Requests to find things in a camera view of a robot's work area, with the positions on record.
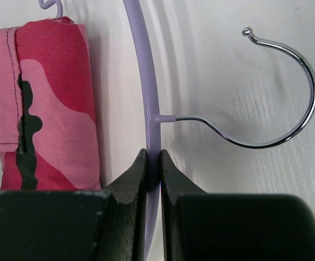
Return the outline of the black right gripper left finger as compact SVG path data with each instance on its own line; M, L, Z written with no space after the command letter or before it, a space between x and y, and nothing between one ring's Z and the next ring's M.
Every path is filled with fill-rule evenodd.
M0 260L143 260L147 155L101 190L0 191Z

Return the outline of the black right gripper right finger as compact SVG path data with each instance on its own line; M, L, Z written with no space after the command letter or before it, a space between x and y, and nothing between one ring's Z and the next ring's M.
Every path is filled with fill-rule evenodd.
M315 218L287 194L209 194L160 154L166 260L315 260Z

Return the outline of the pink camouflage trousers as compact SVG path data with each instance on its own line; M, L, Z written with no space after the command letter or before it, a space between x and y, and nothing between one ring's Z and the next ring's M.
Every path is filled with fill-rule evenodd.
M100 187L85 26L64 16L0 29L0 190Z

